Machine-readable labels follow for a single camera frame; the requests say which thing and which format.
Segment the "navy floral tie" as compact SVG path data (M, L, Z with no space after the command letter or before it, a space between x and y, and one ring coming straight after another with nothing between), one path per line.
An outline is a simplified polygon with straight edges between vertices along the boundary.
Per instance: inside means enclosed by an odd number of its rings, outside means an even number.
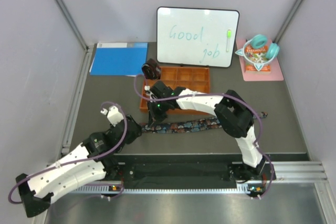
M141 123L140 126L142 127L143 133L157 134L193 133L220 129L222 127L216 117L177 123L160 123L154 126L148 126L146 123Z

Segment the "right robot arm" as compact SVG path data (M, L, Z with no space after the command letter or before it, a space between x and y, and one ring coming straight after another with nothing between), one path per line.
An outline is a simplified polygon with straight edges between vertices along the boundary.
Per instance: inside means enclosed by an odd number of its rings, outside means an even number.
M167 118L168 110L194 110L217 118L222 129L236 139L243 158L244 176L256 180L264 174L265 158L255 136L254 117L258 114L233 90L225 94L208 94L185 87L172 90L162 81L145 86L149 122L158 126Z

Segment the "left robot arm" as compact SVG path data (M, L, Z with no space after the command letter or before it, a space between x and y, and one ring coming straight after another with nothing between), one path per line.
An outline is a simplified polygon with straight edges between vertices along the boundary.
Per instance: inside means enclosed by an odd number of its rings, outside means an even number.
M142 134L142 127L127 115L105 132L90 134L74 150L52 164L52 170L29 178L16 177L18 191L28 218L35 217L69 192L97 180L114 180L120 174L114 154Z

